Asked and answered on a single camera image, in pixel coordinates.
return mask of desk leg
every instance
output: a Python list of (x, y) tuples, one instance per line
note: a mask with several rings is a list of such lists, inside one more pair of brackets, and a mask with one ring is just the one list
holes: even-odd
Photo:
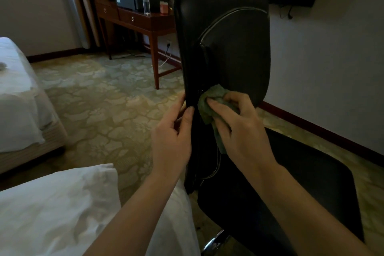
[(149, 46), (151, 47), (153, 76), (155, 77), (155, 88), (159, 89), (159, 55), (157, 49), (157, 35), (149, 35)]
[(107, 27), (105, 26), (105, 19), (99, 17), (99, 23), (101, 28), (101, 34), (103, 35), (105, 48), (107, 49), (108, 57), (110, 60), (112, 60), (111, 51), (109, 50), (108, 32), (107, 32)]

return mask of baseboard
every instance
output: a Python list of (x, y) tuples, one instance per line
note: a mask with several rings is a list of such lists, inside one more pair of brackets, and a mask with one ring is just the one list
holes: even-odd
[(351, 140), (339, 136), (329, 130), (326, 130), (325, 128), (319, 127), (314, 123), (304, 120), (296, 115), (293, 115), (292, 113), (286, 112), (285, 110), (282, 110), (281, 108), (271, 105), (265, 101), (263, 101), (258, 107), (304, 130), (307, 130), (310, 133), (313, 133), (314, 135), (317, 135), (331, 143), (334, 143), (335, 145), (342, 147), (343, 149), (346, 149), (356, 155), (359, 155), (360, 157), (363, 157), (364, 159), (367, 159), (372, 163), (384, 167), (384, 155), (372, 151), (371, 149), (359, 145), (358, 143), (352, 142)]
[[(144, 46), (144, 50), (150, 54), (151, 53), (151, 47), (146, 44), (146, 43), (143, 43), (143, 46)], [(163, 50), (158, 50), (157, 53), (159, 54), (159, 59), (162, 60), (162, 61), (165, 61), (167, 59), (167, 56), (166, 56), (166, 53), (165, 51)], [(170, 55), (170, 58), (167, 60), (167, 63), (174, 66), (174, 67), (180, 67), (181, 66), (181, 60), (179, 57), (175, 56), (175, 55)]]
[(95, 51), (95, 49), (76, 48), (76, 49), (70, 49), (70, 50), (64, 50), (64, 51), (57, 51), (57, 52), (52, 52), (52, 53), (45, 53), (45, 54), (28, 56), (27, 59), (30, 63), (34, 63), (34, 62), (57, 59), (57, 58), (62, 58), (62, 57), (69, 57), (69, 56), (73, 56), (73, 55), (85, 54), (85, 53), (90, 53), (90, 52), (94, 52), (94, 51)]

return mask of hand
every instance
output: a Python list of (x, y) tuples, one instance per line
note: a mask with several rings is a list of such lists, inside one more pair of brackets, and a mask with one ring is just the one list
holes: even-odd
[(229, 92), (224, 100), (237, 105), (240, 114), (216, 100), (208, 98), (207, 103), (230, 127), (220, 118), (214, 118), (227, 154), (252, 185), (261, 185), (257, 179), (255, 182), (255, 177), (260, 178), (277, 165), (263, 122), (247, 94)]
[(152, 130), (152, 173), (177, 181), (192, 152), (191, 128), (194, 107), (182, 109), (185, 94), (164, 114)]

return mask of person's right hand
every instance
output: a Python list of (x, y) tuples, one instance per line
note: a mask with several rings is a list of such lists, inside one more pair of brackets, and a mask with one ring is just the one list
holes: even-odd
[(224, 100), (238, 105), (240, 114), (211, 98), (207, 99), (207, 103), (230, 127), (220, 118), (214, 118), (227, 154), (252, 185), (261, 185), (255, 177), (263, 177), (278, 165), (263, 122), (248, 94), (231, 91), (225, 95)]

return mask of chair seat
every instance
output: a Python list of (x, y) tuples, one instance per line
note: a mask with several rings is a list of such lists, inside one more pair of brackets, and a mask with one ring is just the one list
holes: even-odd
[[(266, 129), (279, 164), (334, 217), (364, 241), (351, 171), (327, 154)], [(217, 174), (199, 188), (202, 211), (245, 247), (261, 255), (296, 255), (259, 195), (228, 156)]]

